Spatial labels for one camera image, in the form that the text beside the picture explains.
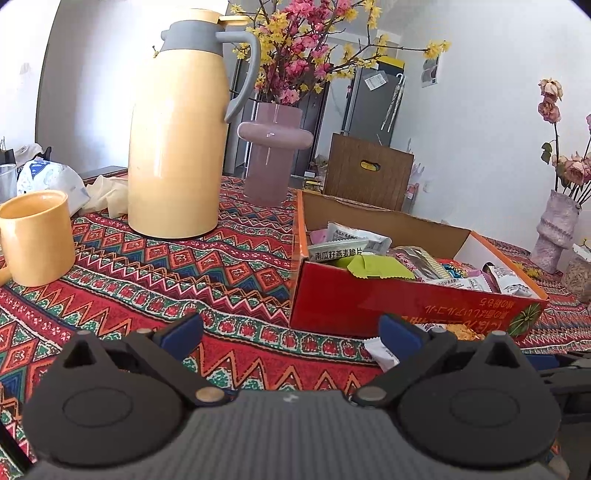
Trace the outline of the orange cracker snack packet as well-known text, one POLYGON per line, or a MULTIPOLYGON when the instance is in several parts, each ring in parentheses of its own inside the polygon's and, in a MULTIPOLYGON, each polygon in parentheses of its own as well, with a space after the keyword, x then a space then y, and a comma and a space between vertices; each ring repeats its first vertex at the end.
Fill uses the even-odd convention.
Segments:
POLYGON ((463 324, 445 324, 445 328, 462 341, 482 341, 485 338, 483 334, 478 334, 472 328, 463 324))

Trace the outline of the green snack bar packet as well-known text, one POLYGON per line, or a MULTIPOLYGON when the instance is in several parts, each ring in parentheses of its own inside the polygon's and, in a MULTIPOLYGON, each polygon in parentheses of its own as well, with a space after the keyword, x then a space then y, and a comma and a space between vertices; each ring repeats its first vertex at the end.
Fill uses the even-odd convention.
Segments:
POLYGON ((360 279, 415 280, 415 274, 394 257, 355 255, 332 261, 332 266, 346 269, 360 279))

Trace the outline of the silver biscuit snack packet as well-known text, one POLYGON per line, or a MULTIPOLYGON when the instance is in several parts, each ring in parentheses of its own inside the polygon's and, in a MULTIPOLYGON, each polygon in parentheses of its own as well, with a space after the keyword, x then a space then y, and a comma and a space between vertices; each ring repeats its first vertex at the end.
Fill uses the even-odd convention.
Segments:
POLYGON ((308 258, 317 263, 332 262, 360 255, 368 244, 368 239, 346 239, 318 243, 308 248, 308 258))

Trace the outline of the white cracker snack packet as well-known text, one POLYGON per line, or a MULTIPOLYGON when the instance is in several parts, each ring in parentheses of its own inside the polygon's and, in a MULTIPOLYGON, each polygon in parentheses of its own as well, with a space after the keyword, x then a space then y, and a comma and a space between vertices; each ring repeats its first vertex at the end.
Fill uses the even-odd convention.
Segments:
POLYGON ((400 364, 398 357, 384 345, 380 337, 365 340, 363 347, 383 372, 387 372, 400 364))

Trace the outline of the clear cereal container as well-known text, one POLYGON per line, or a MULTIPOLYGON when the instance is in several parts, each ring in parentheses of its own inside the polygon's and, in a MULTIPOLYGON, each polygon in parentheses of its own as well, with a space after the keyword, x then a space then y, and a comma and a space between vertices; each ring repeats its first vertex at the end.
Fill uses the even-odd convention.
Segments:
POLYGON ((587 246, 574 244, 572 258, 561 283, 581 303, 589 303, 591 296, 591 262, 587 246))

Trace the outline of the patterned red tablecloth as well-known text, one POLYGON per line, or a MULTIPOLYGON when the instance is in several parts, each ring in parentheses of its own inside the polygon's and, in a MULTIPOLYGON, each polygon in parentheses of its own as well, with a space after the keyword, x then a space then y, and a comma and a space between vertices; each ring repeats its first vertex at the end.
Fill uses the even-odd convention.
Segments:
POLYGON ((457 338, 390 405, 356 404, 384 373, 363 347, 379 320, 367 338, 290 328, 296 200, 256 207, 225 179, 218 226, 190 240, 76 218, 65 275, 1 291, 1 377, 24 400, 5 460, 28 479, 523 479, 527 334, 457 338), (126 349, 189 313, 204 336, 182 364, 224 405, 184 404, 126 349))

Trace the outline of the red orange cardboard box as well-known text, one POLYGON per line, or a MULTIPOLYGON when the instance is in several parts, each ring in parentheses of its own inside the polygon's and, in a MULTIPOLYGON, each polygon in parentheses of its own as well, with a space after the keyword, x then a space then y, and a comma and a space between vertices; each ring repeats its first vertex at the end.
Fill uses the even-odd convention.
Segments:
POLYGON ((308 233, 335 221, 386 235, 397 246, 422 247, 436 259, 516 268, 471 230, 315 192, 297 191, 295 204, 290 328, 367 338, 377 334, 380 316, 388 313, 412 323, 465 324, 477 333, 504 330, 522 338, 547 307, 544 290, 523 272, 517 276, 532 294, 520 298, 397 278, 359 279, 346 269, 311 261, 308 233))

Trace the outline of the textured lilac vase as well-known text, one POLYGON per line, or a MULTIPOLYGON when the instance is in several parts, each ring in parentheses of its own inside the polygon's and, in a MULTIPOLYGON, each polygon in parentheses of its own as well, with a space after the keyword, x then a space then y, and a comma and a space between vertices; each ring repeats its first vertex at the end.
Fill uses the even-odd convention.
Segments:
POLYGON ((563 251, 572 246, 580 211, 580 204, 569 196, 554 190, 550 192, 537 226, 538 239, 530 255, 530 260, 545 272, 554 274, 563 251))

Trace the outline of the yellow ceramic mug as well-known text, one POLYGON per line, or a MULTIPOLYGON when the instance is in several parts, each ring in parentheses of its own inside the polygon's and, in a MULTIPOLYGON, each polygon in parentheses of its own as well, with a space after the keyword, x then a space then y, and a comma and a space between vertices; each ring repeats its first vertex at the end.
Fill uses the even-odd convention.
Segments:
POLYGON ((1 283, 38 287, 65 275, 75 261, 68 196, 46 190, 1 205, 1 283))

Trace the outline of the brown wooden chair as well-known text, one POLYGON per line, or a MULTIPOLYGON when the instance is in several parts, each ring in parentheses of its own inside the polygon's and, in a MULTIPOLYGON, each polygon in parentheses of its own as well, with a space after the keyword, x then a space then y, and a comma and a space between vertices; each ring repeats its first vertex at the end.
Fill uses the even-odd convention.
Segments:
POLYGON ((401 211, 413 164, 410 153, 334 134, 324 194, 401 211))

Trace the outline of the dried pink roses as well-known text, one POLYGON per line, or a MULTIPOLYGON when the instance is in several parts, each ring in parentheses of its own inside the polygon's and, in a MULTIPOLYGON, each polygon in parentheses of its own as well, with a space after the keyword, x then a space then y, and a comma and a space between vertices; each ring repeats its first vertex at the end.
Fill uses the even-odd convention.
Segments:
POLYGON ((554 78, 543 78, 538 88, 540 100, 537 112, 552 130, 552 137, 540 147, 540 159, 553 169, 553 191, 564 194, 582 207, 590 200, 590 113, 585 115, 584 121, 580 121, 583 144, 576 148, 573 139, 563 137, 562 84, 554 78))

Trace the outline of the white blue plastic bag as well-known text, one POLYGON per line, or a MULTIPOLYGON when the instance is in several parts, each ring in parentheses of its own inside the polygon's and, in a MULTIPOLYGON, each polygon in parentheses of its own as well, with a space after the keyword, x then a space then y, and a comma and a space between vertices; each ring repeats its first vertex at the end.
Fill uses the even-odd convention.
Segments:
POLYGON ((59 190, 68 196, 70 215, 90 200, 82 178, 69 166, 35 158, 24 164, 17 178, 17 195, 59 190))

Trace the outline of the yellow thermos jug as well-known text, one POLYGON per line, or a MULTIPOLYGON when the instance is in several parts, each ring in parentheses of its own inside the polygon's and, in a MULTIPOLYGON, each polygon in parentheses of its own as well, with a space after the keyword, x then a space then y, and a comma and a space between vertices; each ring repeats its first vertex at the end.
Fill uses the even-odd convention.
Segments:
POLYGON ((158 239, 215 229, 228 125, 259 76, 260 45, 245 14, 192 8, 162 31, 134 104, 128 155, 128 224, 158 239), (249 47, 242 90, 229 92, 226 44, 249 47))

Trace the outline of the pink glass vase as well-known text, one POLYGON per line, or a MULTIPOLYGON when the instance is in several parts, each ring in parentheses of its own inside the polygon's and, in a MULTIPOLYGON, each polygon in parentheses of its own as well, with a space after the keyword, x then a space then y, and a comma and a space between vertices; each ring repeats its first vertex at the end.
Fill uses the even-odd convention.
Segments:
POLYGON ((238 137, 252 146, 243 186, 250 203, 274 207, 286 199, 294 156, 314 142, 301 117, 296 107, 259 102, 256 118, 238 125, 238 137))

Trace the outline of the grey refrigerator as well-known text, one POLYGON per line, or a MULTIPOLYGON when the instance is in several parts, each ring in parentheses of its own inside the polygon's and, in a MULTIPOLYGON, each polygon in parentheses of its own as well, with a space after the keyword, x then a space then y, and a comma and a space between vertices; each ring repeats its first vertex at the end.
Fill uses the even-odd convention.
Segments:
POLYGON ((351 83, 342 134, 390 147, 406 76, 404 63, 360 68, 351 83))

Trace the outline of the pink yellow blossom branches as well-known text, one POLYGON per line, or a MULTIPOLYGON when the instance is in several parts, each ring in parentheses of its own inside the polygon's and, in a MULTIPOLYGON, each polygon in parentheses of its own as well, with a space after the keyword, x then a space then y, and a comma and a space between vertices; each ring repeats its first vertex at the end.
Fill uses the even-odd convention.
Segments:
POLYGON ((230 2, 228 8, 247 19, 246 30, 259 40, 254 94, 264 103, 295 106, 311 92, 322 93, 332 80, 352 79, 358 69, 374 68, 388 54, 406 49, 378 32, 377 1, 259 1, 252 11, 230 2), (332 39, 358 17, 365 21, 365 38, 335 54, 332 39))

